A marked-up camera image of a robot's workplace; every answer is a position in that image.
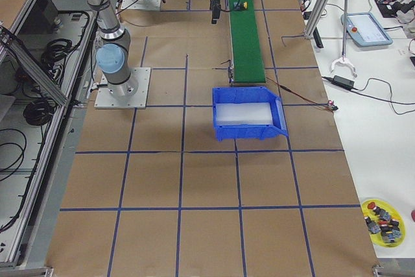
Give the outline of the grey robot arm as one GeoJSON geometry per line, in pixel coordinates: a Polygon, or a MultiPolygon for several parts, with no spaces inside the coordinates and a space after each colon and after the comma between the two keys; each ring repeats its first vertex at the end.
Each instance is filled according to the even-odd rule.
{"type": "Polygon", "coordinates": [[[109,92],[116,97],[134,94],[138,82],[128,66],[129,32],[120,24],[110,0],[86,1],[97,14],[102,46],[95,58],[107,80],[109,92]]]}

